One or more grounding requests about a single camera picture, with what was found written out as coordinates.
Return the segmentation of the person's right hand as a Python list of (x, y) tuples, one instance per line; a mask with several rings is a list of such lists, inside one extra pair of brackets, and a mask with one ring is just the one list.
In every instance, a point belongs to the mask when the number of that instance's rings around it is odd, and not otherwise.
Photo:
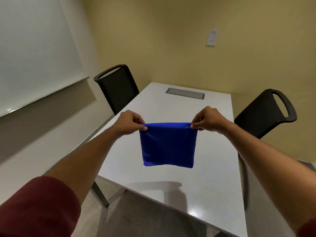
[(231, 123), (227, 120), (216, 108), (210, 106), (204, 107), (196, 116), (193, 118), (192, 123), (204, 122), (207, 131), (218, 132), (224, 134), (227, 127)]

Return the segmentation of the person's left hand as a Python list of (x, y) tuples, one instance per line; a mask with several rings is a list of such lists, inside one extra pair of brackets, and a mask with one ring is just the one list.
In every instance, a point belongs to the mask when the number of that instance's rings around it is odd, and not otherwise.
[(113, 124), (113, 129), (118, 137), (122, 137), (138, 131), (136, 130), (137, 124), (145, 125), (145, 121), (139, 114), (131, 110), (126, 110), (121, 112), (120, 116)]

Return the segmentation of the blue cloth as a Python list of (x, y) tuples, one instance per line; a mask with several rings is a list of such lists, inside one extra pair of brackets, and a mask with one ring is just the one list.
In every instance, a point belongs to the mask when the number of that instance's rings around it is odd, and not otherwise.
[(139, 131), (144, 166), (193, 168), (197, 129), (191, 123), (147, 123)]

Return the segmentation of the person's left forearm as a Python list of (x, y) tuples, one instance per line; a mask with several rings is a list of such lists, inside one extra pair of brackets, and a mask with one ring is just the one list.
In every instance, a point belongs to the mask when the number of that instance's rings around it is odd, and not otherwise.
[(82, 204), (91, 189), (109, 150), (122, 136), (119, 128), (113, 126), (74, 150), (53, 167), (44, 176), (56, 178), (77, 196)]

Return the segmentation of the person's right forearm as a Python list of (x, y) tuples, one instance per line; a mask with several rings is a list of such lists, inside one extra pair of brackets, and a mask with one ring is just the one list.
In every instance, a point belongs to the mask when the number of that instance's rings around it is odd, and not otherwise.
[(316, 172), (232, 122), (224, 135), (295, 234), (316, 217)]

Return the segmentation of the black office chair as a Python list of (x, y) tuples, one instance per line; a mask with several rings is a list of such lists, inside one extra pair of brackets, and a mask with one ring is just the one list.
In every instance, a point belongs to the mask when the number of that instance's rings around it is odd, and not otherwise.
[[(284, 116), (274, 99), (277, 95), (285, 105), (288, 116)], [(297, 113), (290, 100), (274, 89), (264, 90), (254, 99), (234, 120), (240, 128), (258, 139), (282, 123), (292, 123), (297, 120)]]
[(113, 66), (96, 75), (94, 81), (99, 85), (114, 115), (126, 107), (140, 91), (125, 64)]

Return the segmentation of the dark red left sleeve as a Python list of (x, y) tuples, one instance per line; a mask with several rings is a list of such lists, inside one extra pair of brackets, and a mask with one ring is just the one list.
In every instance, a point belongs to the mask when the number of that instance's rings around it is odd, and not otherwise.
[(36, 177), (0, 205), (0, 237), (71, 237), (80, 214), (81, 204), (69, 186)]

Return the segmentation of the dark red sleeve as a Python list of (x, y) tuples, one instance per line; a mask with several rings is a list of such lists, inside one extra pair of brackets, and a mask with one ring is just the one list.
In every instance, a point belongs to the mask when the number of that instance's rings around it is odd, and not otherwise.
[(316, 237), (316, 217), (303, 224), (296, 237)]
[(36, 177), (0, 205), (0, 237), (71, 237), (80, 214), (81, 204), (69, 186)]

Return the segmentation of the dark red right sleeve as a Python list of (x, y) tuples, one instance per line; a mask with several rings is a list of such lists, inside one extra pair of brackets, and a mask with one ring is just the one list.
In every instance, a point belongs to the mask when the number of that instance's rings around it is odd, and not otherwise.
[(296, 237), (316, 237), (316, 217), (303, 224)]

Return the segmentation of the white wall light switch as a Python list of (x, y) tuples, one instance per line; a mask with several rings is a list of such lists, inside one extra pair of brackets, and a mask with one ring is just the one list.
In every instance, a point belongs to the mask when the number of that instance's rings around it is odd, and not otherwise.
[(217, 30), (211, 30), (208, 34), (206, 46), (214, 47), (217, 41), (217, 36), (218, 36)]

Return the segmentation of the white wall whiteboard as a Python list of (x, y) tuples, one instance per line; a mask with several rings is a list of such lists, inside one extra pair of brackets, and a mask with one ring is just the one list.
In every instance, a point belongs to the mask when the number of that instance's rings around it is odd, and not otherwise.
[(60, 0), (0, 0), (0, 117), (87, 78)]

